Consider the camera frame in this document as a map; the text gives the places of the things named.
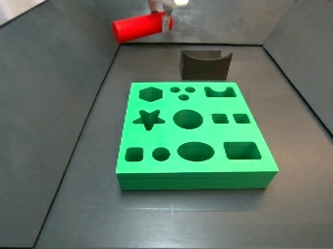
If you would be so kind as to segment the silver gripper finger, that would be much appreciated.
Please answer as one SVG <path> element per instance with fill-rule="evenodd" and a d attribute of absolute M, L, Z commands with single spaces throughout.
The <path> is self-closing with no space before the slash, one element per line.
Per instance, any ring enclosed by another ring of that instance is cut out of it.
<path fill-rule="evenodd" d="M 158 2 L 156 0 L 149 0 L 149 8 L 150 8 L 152 14 L 156 14 L 160 12 Z"/>
<path fill-rule="evenodd" d="M 165 14 L 164 14 L 164 17 L 162 17 L 162 31 L 168 32 L 169 31 L 173 8 L 168 7 L 168 6 L 164 6 L 164 8 L 165 8 Z"/>

